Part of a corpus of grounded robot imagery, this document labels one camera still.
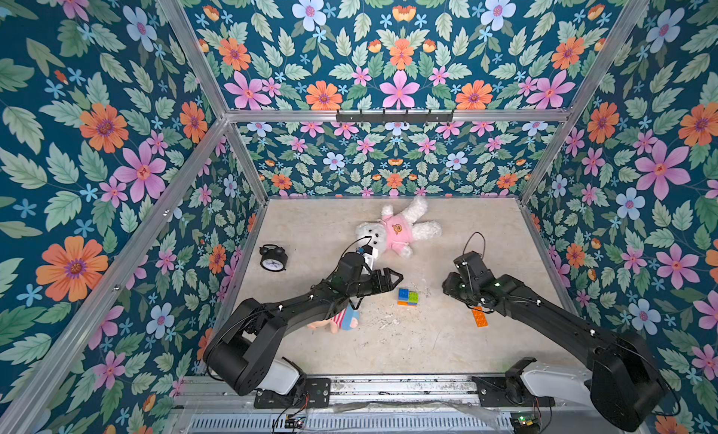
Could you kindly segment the black alarm clock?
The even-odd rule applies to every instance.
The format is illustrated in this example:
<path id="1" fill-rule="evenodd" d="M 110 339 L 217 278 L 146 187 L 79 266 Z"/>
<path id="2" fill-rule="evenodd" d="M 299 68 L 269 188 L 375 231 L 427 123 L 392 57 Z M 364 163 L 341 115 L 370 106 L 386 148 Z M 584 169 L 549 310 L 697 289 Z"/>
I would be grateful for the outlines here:
<path id="1" fill-rule="evenodd" d="M 259 248 L 260 266 L 265 271 L 280 273 L 286 270 L 288 254 L 276 244 L 264 244 Z"/>

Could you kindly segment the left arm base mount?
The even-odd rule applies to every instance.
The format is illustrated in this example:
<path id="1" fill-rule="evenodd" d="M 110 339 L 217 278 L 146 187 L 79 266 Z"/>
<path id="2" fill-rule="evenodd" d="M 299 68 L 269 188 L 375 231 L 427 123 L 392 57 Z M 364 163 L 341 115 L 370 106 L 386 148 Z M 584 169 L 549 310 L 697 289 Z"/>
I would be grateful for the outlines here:
<path id="1" fill-rule="evenodd" d="M 331 380 L 311 378 L 286 358 L 275 359 L 254 398 L 254 409 L 327 408 Z"/>

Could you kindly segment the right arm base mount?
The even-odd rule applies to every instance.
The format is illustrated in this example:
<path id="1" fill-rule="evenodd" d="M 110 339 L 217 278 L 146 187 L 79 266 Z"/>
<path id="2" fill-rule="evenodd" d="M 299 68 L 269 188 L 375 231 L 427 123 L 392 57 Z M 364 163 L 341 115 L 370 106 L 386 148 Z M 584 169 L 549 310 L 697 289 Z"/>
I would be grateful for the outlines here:
<path id="1" fill-rule="evenodd" d="M 558 401 L 592 407 L 587 384 L 592 373 L 584 366 L 563 367 L 524 357 L 503 375 L 471 376 L 482 406 L 550 407 Z"/>

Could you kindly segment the black bracket on rail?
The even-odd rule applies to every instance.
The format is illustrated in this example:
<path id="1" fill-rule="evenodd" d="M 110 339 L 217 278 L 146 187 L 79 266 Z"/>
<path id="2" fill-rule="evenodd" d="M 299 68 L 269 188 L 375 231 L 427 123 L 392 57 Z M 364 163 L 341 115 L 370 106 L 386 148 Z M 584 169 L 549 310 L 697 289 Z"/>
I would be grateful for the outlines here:
<path id="1" fill-rule="evenodd" d="M 454 112 L 443 111 L 410 111 L 399 110 L 389 112 L 381 111 L 342 111 L 336 112 L 335 120 L 338 123 L 368 123 L 368 124 L 385 124 L 385 123 L 409 123 L 414 125 L 424 125 L 428 123 L 448 123 L 454 120 Z"/>

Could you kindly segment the white teddy bear pink shirt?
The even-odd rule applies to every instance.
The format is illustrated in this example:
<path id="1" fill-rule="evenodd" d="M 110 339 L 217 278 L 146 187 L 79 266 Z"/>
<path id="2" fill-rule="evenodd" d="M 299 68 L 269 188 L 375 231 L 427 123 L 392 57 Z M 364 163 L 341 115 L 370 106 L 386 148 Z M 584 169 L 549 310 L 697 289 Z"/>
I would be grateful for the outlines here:
<path id="1" fill-rule="evenodd" d="M 400 213 L 387 204 L 381 209 L 378 220 L 359 224 L 355 234 L 371 249 L 374 258 L 380 258 L 387 252 L 409 258 L 413 255 L 413 243 L 432 240 L 442 234 L 439 222 L 421 221 L 427 212 L 428 202 L 422 196 L 416 196 Z"/>

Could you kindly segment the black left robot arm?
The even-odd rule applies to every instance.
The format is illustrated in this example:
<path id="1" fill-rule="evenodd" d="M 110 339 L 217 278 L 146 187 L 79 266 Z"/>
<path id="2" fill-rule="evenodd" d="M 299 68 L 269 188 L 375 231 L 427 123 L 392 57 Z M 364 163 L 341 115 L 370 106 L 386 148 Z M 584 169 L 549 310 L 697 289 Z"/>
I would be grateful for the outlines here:
<path id="1" fill-rule="evenodd" d="M 362 299 L 391 292 L 402 281 L 401 273 L 371 269 L 361 254 L 346 253 L 303 295 L 271 303 L 245 299 L 213 335 L 203 361 L 239 396 L 254 390 L 295 396 L 304 387 L 304 372 L 287 359 L 276 359 L 284 337 L 349 306 L 356 309 Z"/>

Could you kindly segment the aluminium front rail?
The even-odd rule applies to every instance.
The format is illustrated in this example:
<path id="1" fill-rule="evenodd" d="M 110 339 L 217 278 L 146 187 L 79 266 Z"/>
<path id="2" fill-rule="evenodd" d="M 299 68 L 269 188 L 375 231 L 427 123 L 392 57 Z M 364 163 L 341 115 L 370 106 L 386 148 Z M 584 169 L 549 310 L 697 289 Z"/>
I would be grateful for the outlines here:
<path id="1" fill-rule="evenodd" d="M 294 400 L 191 377 L 166 433 L 615 433 L 595 409 L 510 398 L 499 374 L 312 375 Z"/>

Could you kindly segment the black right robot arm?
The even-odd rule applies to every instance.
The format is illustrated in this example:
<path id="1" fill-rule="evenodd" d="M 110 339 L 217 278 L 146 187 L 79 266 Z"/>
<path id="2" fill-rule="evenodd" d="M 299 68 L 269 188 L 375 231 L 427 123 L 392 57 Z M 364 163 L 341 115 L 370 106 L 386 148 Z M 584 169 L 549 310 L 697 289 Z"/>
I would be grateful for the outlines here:
<path id="1" fill-rule="evenodd" d="M 620 430 L 635 431 L 671 394 L 641 336 L 602 329 L 546 301 L 508 274 L 495 277 L 476 252 L 458 256 L 454 267 L 442 284 L 444 294 L 471 309 L 535 329 L 583 365 L 562 368 L 525 357 L 505 373 L 511 400 L 560 398 L 591 406 Z"/>

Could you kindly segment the pig plush doll striped shirt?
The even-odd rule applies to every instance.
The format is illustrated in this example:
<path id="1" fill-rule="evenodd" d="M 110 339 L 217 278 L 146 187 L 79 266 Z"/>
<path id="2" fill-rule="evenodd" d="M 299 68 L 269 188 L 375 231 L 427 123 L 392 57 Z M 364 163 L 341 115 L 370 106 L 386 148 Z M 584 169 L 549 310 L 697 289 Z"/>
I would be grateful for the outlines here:
<path id="1" fill-rule="evenodd" d="M 308 328 L 312 330 L 317 330 L 327 327 L 331 333 L 337 334 L 342 330 L 350 331 L 356 329 L 358 325 L 359 313 L 357 312 L 357 310 L 349 306 L 329 319 L 310 323 L 310 325 L 308 325 Z"/>

